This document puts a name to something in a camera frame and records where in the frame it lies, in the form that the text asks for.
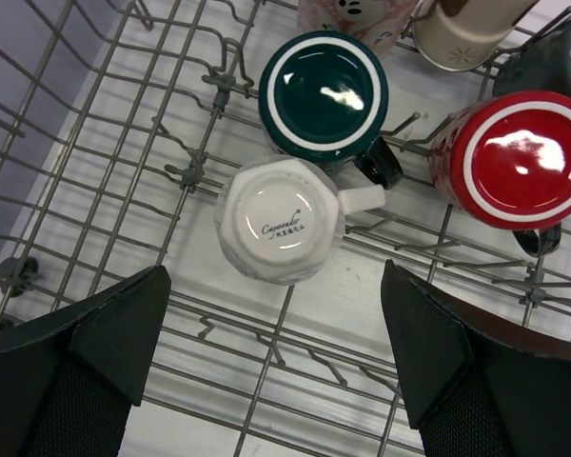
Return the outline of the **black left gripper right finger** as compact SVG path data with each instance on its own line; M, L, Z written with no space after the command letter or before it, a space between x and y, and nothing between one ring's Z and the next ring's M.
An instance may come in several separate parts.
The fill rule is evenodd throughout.
M384 320L428 456L571 456L571 343L387 262Z

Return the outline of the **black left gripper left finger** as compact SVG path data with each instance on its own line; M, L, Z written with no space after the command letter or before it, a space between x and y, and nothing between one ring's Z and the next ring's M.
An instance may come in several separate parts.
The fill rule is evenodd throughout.
M0 456L115 456L140 406L171 279L145 268L0 331Z

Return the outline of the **dark green mug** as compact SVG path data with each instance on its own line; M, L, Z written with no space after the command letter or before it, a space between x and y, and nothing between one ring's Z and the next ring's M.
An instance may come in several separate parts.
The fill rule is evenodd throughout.
M337 31L313 31L270 57L258 87L266 140L277 153L329 175L355 166L371 183L394 188L403 169L381 136L389 87L378 57Z

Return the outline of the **red mug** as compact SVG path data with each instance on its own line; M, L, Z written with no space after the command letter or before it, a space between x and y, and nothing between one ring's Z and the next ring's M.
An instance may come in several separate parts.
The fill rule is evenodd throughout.
M463 109L432 141L428 166L454 206L512 232L532 257L552 253L571 215L571 98L519 91Z

